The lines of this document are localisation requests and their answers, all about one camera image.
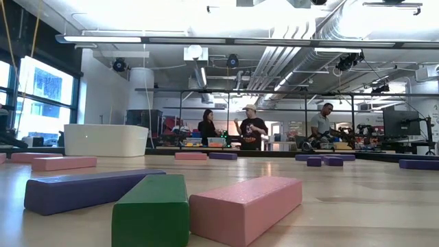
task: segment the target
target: purple foam block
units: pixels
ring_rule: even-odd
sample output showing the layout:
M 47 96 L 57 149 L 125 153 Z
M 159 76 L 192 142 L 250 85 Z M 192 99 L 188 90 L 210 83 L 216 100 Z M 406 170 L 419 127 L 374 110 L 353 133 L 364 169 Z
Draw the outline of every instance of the purple foam block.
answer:
M 399 168 L 439 171 L 439 161 L 399 160 Z
M 322 158 L 321 157 L 309 157 L 307 159 L 307 166 L 321 167 L 322 166 Z
M 236 159 L 238 159 L 238 154 L 210 153 L 209 154 L 209 158 L 225 159 L 225 160 L 236 160 Z
M 354 154 L 321 154 L 321 155 L 342 158 L 343 161 L 355 161 Z
M 147 175 L 166 174 L 157 169 L 58 176 L 28 180 L 25 208 L 51 215 L 115 202 Z
M 320 157 L 318 154 L 297 154 L 295 156 L 296 161 L 307 161 L 309 157 Z
M 334 156 L 323 156 L 323 163 L 328 166 L 343 166 L 343 159 Z

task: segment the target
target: column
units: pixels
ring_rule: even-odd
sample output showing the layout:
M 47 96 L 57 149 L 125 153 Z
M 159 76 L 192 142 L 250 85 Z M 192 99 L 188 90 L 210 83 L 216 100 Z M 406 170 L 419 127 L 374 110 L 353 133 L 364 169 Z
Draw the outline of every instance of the column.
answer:
M 128 110 L 145 110 L 148 108 L 153 109 L 154 93 L 148 92 L 150 103 L 148 105 L 146 92 L 135 91 L 135 89 L 144 89 L 145 85 L 147 89 L 154 88 L 154 72 L 148 68 L 132 68 L 130 70 L 129 81 L 129 99 Z

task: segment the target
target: man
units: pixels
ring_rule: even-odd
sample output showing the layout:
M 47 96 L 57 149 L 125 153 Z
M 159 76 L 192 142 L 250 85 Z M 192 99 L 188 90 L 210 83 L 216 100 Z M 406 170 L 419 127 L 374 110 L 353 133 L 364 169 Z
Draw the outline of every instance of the man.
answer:
M 331 124 L 328 119 L 333 107 L 331 103 L 326 103 L 323 105 L 322 110 L 311 119 L 311 132 L 313 136 L 321 142 L 328 143 L 330 141 L 328 139 L 328 137 L 330 137 L 329 135 L 338 136 L 339 134 L 338 131 L 331 129 Z
M 242 136 L 241 150 L 261 150 L 261 135 L 267 135 L 268 128 L 262 119 L 256 117 L 256 106 L 248 104 L 246 110 L 247 119 L 238 124 L 235 119 L 237 132 Z

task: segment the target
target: window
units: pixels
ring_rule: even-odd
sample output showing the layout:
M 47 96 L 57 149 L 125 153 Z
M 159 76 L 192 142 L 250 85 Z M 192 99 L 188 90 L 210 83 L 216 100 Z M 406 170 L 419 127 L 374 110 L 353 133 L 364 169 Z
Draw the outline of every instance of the window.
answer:
M 70 105 L 73 77 L 30 57 L 21 59 L 19 91 Z
M 0 92 L 0 104 L 2 105 L 6 105 L 6 97 L 8 95 L 4 92 Z
M 2 87 L 8 87 L 10 68 L 9 64 L 0 61 L 0 86 Z
M 64 130 L 64 125 L 70 123 L 70 109 L 37 102 L 26 98 L 17 99 L 15 128 L 18 129 L 17 137 L 44 137 L 45 142 L 58 138 L 58 131 Z

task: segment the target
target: box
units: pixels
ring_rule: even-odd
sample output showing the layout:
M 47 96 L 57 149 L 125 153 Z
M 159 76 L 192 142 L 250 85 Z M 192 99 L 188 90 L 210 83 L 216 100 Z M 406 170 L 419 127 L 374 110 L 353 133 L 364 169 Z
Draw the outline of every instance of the box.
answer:
M 210 148 L 222 148 L 226 146 L 225 138 L 221 138 L 221 137 L 208 138 L 207 143 Z
M 135 157 L 145 155 L 148 129 L 129 125 L 64 125 L 67 156 Z
M 201 140 L 201 138 L 186 138 L 183 140 L 183 145 L 185 147 L 201 147 L 203 146 Z
M 320 143 L 320 148 L 321 149 L 332 149 L 334 148 L 334 143 Z

